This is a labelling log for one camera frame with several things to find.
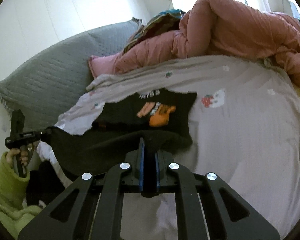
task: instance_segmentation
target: metal pivot bolt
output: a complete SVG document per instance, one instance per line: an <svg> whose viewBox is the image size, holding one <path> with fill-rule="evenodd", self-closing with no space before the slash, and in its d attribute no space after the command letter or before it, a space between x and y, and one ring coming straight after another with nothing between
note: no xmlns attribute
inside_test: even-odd
<svg viewBox="0 0 300 240"><path fill-rule="evenodd" d="M126 169L130 168L130 164L129 163L121 163L120 168L123 170L126 170Z"/></svg>
<svg viewBox="0 0 300 240"><path fill-rule="evenodd" d="M84 179L84 180L91 179L92 178L92 174L89 173L89 172L86 172L86 173L82 174L81 178Z"/></svg>
<svg viewBox="0 0 300 240"><path fill-rule="evenodd" d="M207 174L207 178L210 180L216 180L217 179L217 175L214 173L208 173Z"/></svg>
<svg viewBox="0 0 300 240"><path fill-rule="evenodd" d="M179 169L179 164L178 163L170 163L169 168L173 170Z"/></svg>

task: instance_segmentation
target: black pants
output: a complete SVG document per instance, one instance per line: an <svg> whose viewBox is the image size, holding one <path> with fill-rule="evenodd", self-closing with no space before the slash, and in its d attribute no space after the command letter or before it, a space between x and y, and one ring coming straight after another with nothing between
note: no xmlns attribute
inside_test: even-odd
<svg viewBox="0 0 300 240"><path fill-rule="evenodd" d="M62 185L50 162L40 164L37 171L30 171L30 180L26 189L27 205L39 205L42 200L48 205L65 187Z"/></svg>

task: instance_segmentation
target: green fleece jacket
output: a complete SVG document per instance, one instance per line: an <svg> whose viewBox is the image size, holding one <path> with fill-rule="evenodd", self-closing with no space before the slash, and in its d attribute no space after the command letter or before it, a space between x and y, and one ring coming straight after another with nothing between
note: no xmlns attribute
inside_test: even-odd
<svg viewBox="0 0 300 240"><path fill-rule="evenodd" d="M0 221L17 239L21 229L40 213L41 208L23 208L22 202L26 196L30 173L27 171L27 176L20 178L8 165L6 155L4 153L0 160Z"/></svg>

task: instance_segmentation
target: green sleeve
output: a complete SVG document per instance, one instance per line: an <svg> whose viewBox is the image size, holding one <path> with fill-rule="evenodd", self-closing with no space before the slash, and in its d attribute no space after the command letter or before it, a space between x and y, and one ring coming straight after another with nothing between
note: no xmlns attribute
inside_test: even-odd
<svg viewBox="0 0 300 240"><path fill-rule="evenodd" d="M26 196L26 187L30 179L30 173L27 171L25 178L20 178L7 160L7 153L4 153L0 160L0 204L9 207L22 209L22 202Z"/></svg>

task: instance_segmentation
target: white wall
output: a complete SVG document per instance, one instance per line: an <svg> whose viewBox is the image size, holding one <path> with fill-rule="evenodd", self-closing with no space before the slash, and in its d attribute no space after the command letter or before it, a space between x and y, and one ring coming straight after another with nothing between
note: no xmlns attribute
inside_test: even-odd
<svg viewBox="0 0 300 240"><path fill-rule="evenodd" d="M147 22L170 4L170 0L4 0L0 5L0 80L63 39L132 17ZM0 103L0 157L9 133L10 120Z"/></svg>

